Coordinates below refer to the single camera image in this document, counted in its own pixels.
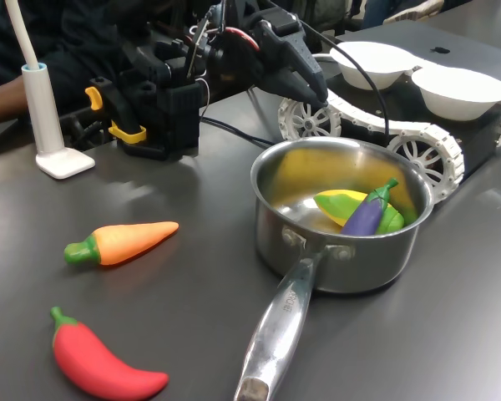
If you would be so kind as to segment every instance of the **toy carrot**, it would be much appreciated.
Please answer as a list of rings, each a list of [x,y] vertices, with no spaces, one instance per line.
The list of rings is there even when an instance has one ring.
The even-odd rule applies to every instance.
[[[178,223],[173,221],[101,227],[85,241],[68,244],[65,261],[96,261],[104,266],[115,265],[150,249],[176,230]]]
[[[113,401],[137,401],[152,397],[169,382],[165,373],[134,369],[116,358],[89,327],[64,316],[60,307],[53,307],[50,314],[56,322],[52,343],[56,362],[86,393]]]

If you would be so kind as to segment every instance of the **toy eggplant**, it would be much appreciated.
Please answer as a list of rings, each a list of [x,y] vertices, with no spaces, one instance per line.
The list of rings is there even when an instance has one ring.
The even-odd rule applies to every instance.
[[[78,387],[95,397],[112,401],[139,401],[150,398],[169,382],[161,372],[131,368],[117,359],[77,320],[53,307],[56,322],[53,354],[62,372]]]
[[[325,190],[314,196],[314,201],[329,219],[344,226],[366,196],[367,194],[356,190]],[[404,218],[401,213],[388,203],[378,225],[377,234],[387,234],[403,227]]]
[[[391,178],[384,186],[372,190],[352,213],[341,233],[348,236],[372,236],[377,233],[382,215],[390,201],[390,189],[398,184]]]

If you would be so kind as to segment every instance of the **red wire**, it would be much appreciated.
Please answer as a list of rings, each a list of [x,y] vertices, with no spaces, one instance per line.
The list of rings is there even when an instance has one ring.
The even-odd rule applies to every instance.
[[[241,29],[233,28],[233,27],[226,27],[225,31],[226,32],[230,32],[230,33],[235,33],[240,38],[243,38],[248,43],[250,43],[250,45],[254,48],[254,50],[256,52],[260,51],[260,46],[258,46],[258,43],[249,34],[243,32]]]

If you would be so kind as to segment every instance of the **toy vegetable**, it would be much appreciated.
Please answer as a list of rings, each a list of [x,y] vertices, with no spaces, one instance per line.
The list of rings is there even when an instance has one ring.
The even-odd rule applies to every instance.
[[[136,401],[152,397],[169,382],[165,373],[137,370],[117,359],[87,326],[64,316],[60,307],[50,314],[56,322],[56,362],[83,391],[113,401]]]
[[[68,244],[65,260],[69,263],[96,261],[114,265],[140,254],[178,230],[178,223],[134,224],[101,227],[85,241]]]
[[[314,196],[314,201],[329,219],[344,226],[366,196],[367,194],[355,190],[325,190]],[[388,203],[378,225],[377,234],[387,234],[403,227],[404,219],[401,213]]]
[[[398,181],[391,178],[384,186],[372,190],[349,217],[341,233],[349,236],[374,235],[390,201],[390,189],[397,184]]]

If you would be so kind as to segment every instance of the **yellow clip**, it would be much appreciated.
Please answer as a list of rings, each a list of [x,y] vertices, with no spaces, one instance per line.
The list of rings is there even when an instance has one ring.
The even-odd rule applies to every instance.
[[[102,109],[102,96],[100,96],[100,92],[93,86],[85,89],[85,93],[91,99],[91,110],[97,111]]]
[[[138,132],[137,134],[127,134],[123,130],[121,130],[115,122],[111,122],[111,127],[109,127],[109,133],[120,140],[123,140],[127,144],[137,144],[138,142],[141,142],[142,140],[147,139],[147,130],[144,126],[140,125],[141,131]]]

